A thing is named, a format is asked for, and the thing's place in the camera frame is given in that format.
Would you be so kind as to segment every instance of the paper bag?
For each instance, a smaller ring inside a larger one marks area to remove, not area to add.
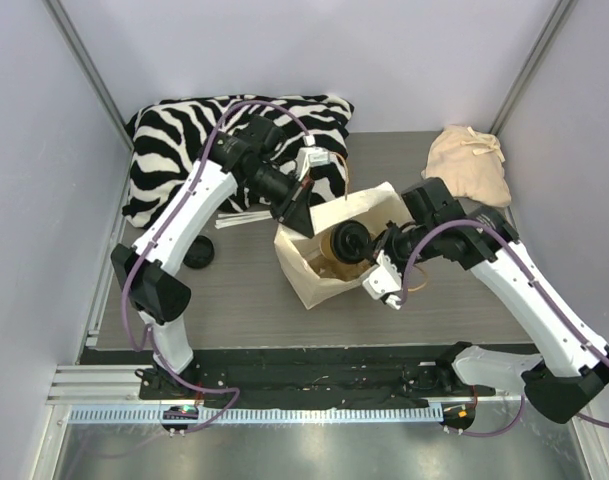
[[[275,251],[282,271],[307,309],[327,298],[360,286],[359,278],[342,281],[320,278],[307,258],[320,248],[321,239],[338,223],[354,219],[363,223],[373,237],[393,221],[403,225],[412,221],[411,214],[390,183],[352,193],[311,208],[315,236],[311,239],[280,225],[275,235]]]

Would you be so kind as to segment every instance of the black and white striped fabric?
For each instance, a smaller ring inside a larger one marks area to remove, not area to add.
[[[148,228],[164,211],[193,169],[198,152],[222,113],[243,100],[265,100],[294,113],[315,136],[316,145],[348,158],[346,124],[354,107],[330,95],[284,96],[235,95],[214,98],[165,100],[141,109],[126,125],[133,138],[134,153],[130,169],[130,188],[122,214],[135,227]],[[304,145],[299,127],[277,110],[253,105],[242,108],[224,126],[234,134],[244,128],[250,115],[265,116],[282,128],[285,138],[272,160],[284,173],[295,167],[297,152]],[[346,172],[341,162],[311,169],[315,180],[312,203],[324,203],[344,194]],[[220,206],[225,212],[242,212],[254,204],[267,202],[248,189],[237,193]]]

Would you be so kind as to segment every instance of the black cap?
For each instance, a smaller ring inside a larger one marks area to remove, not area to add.
[[[184,256],[184,265],[189,268],[200,269],[210,265],[215,258],[213,242],[204,235],[198,235]]]
[[[364,260],[364,248],[371,241],[368,229],[356,220],[346,220],[331,232],[331,251],[342,263],[354,265]]]

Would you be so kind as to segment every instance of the purple cable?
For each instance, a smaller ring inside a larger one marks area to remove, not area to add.
[[[174,415],[184,416],[186,418],[192,418],[192,419],[196,419],[197,418],[197,416],[195,416],[195,415],[186,415],[186,414],[181,414],[179,412],[175,412]],[[201,429],[205,428],[206,426],[210,425],[211,423],[213,423],[211,420],[212,419],[209,419],[207,421],[208,423],[204,422],[204,423],[202,423],[200,425],[197,425],[197,427],[200,427],[200,428],[197,428],[197,429],[194,429],[194,430],[187,428],[185,433],[187,433],[187,432],[190,433],[190,432],[195,432],[197,430],[201,430]],[[92,435],[87,435],[87,436],[83,437],[83,439],[81,440],[80,446],[79,446],[77,452],[75,453],[75,456],[73,457],[73,460],[71,461],[70,466],[68,467],[68,471],[67,471],[66,475],[64,476],[64,480],[70,480],[71,478],[73,478],[72,477],[73,476],[73,472],[77,468],[78,463],[82,460],[82,454],[83,453],[89,453],[89,454],[91,454],[94,457],[102,458],[104,460],[116,460],[118,458],[128,457],[129,455],[132,455],[133,453],[135,453],[136,451],[142,449],[143,447],[145,447],[149,443],[157,440],[158,438],[165,437],[166,435],[167,435],[166,431],[162,431],[162,432],[156,433],[155,435],[150,435],[149,437],[147,437],[146,439],[142,440],[140,443],[138,443],[134,447],[129,448],[125,452],[121,452],[121,453],[101,453],[101,452],[96,452],[94,450],[91,450],[90,448],[88,448],[88,442],[90,441]]]
[[[420,243],[417,244],[417,246],[411,252],[411,256],[409,257],[408,262],[406,263],[406,267],[404,268],[402,291],[401,291],[401,295],[400,295],[400,297],[401,297],[400,304],[401,305],[406,303],[406,300],[408,299],[408,285],[410,283],[411,271],[413,270],[413,266],[415,265],[415,262],[419,258],[420,253],[422,252],[424,247],[426,247],[426,245],[428,245],[429,242],[431,242],[431,240],[433,240],[435,237],[437,237],[441,233],[445,232],[446,230],[450,230],[452,228],[459,228],[459,227],[471,227],[471,228],[476,228],[476,229],[482,229],[484,231],[484,233],[493,237],[493,239],[497,243],[499,243],[504,250],[506,250],[506,253],[509,255],[511,260],[513,260],[513,262],[518,266],[518,268],[526,276],[526,278],[531,283],[533,288],[535,288],[535,290],[537,290],[537,292],[540,294],[540,296],[546,302],[546,304],[549,306],[549,308],[551,310],[553,310],[553,312],[555,312],[555,315],[557,315],[557,317],[564,324],[564,326],[570,330],[570,332],[575,336],[575,338],[577,338],[577,340],[579,340],[579,342],[582,345],[584,345],[584,347],[589,352],[591,352],[597,359],[599,359],[604,365],[606,365],[609,368],[609,358],[606,355],[604,355],[602,352],[600,352],[599,349],[597,349],[588,340],[588,338],[586,338],[582,334],[582,332],[573,324],[571,319],[568,318],[568,316],[557,305],[555,300],[553,300],[553,298],[548,294],[548,292],[540,284],[538,279],[535,278],[535,275],[533,275],[533,272],[531,272],[531,270],[526,266],[526,264],[517,255],[517,253],[515,253],[515,251],[510,247],[508,242],[506,240],[504,240],[504,238],[502,238],[502,236],[499,233],[497,233],[495,230],[493,230],[491,227],[489,227],[488,225],[486,225],[484,223],[475,221],[475,220],[468,220],[468,219],[452,220],[450,222],[443,223],[442,225],[439,225],[435,229],[431,230],[420,241]],[[600,425],[600,426],[609,425],[608,422],[602,422],[601,420],[596,420],[596,419],[593,419],[586,415],[582,415],[580,418],[583,418],[586,421],[595,423],[596,425]]]
[[[476,438],[497,437],[498,435],[502,435],[503,433],[508,432],[511,428],[513,428],[515,425],[517,425],[517,422],[519,422],[520,418],[522,418],[522,415],[524,414],[525,406],[526,406],[526,399],[524,398],[524,395],[522,395],[520,397],[520,409],[517,411],[515,418],[513,420],[511,420],[511,423],[509,423],[507,426],[505,426],[504,428],[501,428],[499,430],[496,430],[495,432],[488,432],[488,433],[467,432],[467,431],[460,432],[457,428],[453,428],[453,427],[448,427],[448,429],[451,432],[457,432],[460,435],[464,435],[466,437],[476,437]]]
[[[160,239],[160,237],[162,236],[164,231],[168,228],[168,226],[171,224],[171,222],[177,216],[177,214],[180,212],[180,210],[182,210],[182,207],[186,204],[188,199],[191,197],[191,193],[193,192],[193,190],[199,183],[200,179],[202,178],[202,173],[204,172],[204,168],[206,168],[206,162],[204,162],[202,160],[208,159],[208,155],[211,153],[211,149],[213,148],[213,143],[215,143],[215,136],[217,135],[217,132],[222,128],[222,126],[224,125],[224,122],[226,122],[226,120],[233,113],[235,113],[238,110],[240,110],[246,106],[249,106],[249,105],[262,105],[265,107],[269,107],[269,108],[278,110],[279,112],[289,116],[297,124],[297,126],[300,127],[300,129],[302,129],[302,131],[304,132],[304,135],[307,135],[307,136],[310,135],[310,132],[308,131],[306,126],[302,123],[302,121],[299,118],[297,118],[293,113],[291,113],[288,109],[282,107],[281,105],[275,105],[271,102],[266,102],[264,100],[245,100],[243,102],[233,105],[228,110],[226,110],[224,113],[222,113],[222,116],[219,118],[217,123],[215,123],[213,130],[211,131],[208,138],[206,139],[206,145],[204,146],[204,151],[202,153],[202,156],[197,160],[199,162],[199,165],[197,167],[197,173],[195,174],[195,178],[189,185],[188,191],[185,192],[184,196],[180,199],[180,201],[177,203],[177,205],[175,205],[175,208],[171,211],[171,213],[166,217],[166,220],[164,220],[164,222],[162,223],[162,225],[160,226],[158,231],[153,235],[151,241],[140,254],[139,258],[135,262],[135,265],[133,265],[133,268],[127,275],[126,281],[124,282],[124,288],[122,289],[122,298],[121,298],[121,302],[120,302],[120,307],[121,307],[121,312],[122,312],[122,326],[124,327],[126,336],[128,337],[128,340],[131,344],[131,348],[133,350],[135,350],[136,352],[141,352],[144,349],[144,347],[146,345],[147,333],[146,333],[146,330],[144,330],[144,333],[142,335],[142,340],[140,341],[139,344],[137,344],[135,342],[135,337],[133,336],[133,332],[131,331],[131,326],[128,323],[128,294],[131,292],[131,288],[133,286],[133,281],[135,279],[135,276],[137,275],[137,272],[139,272],[140,268],[142,267],[142,264],[144,263],[144,260],[146,260],[146,257],[148,256],[148,254],[151,253],[151,250],[153,250],[153,248],[155,248],[157,241]]]
[[[150,325],[147,325],[146,328],[147,328],[147,330],[150,330],[152,327]],[[209,418],[205,422],[202,422],[199,425],[195,425],[193,427],[187,428],[186,433],[198,432],[200,430],[205,429],[210,424],[212,424],[215,420],[219,419],[222,415],[224,415],[226,413],[226,411],[229,410],[233,405],[235,405],[235,402],[237,402],[237,399],[240,397],[239,388],[237,388],[237,387],[204,388],[204,387],[198,387],[197,385],[190,384],[189,382],[184,380],[182,377],[180,377],[178,374],[176,374],[171,369],[171,366],[166,362],[166,359],[160,354],[160,351],[157,348],[157,344],[155,343],[155,335],[152,333],[152,331],[151,331],[150,338],[151,338],[151,346],[153,347],[153,352],[155,352],[157,357],[160,359],[160,362],[162,362],[162,366],[166,369],[166,371],[168,371],[168,373],[170,373],[171,377],[173,377],[173,379],[177,383],[179,383],[180,385],[183,385],[186,388],[189,388],[195,392],[200,392],[200,393],[209,393],[209,394],[215,394],[215,395],[224,395],[226,393],[233,394],[233,398],[231,398],[231,400],[229,400],[229,402],[219,412],[217,412],[215,415],[213,415],[211,418]]]
[[[592,423],[593,425],[597,425],[604,428],[609,428],[609,422],[605,422],[603,420],[598,420],[597,418],[589,417],[588,415],[584,415],[583,413],[578,413],[576,417],[581,418],[584,421]]]

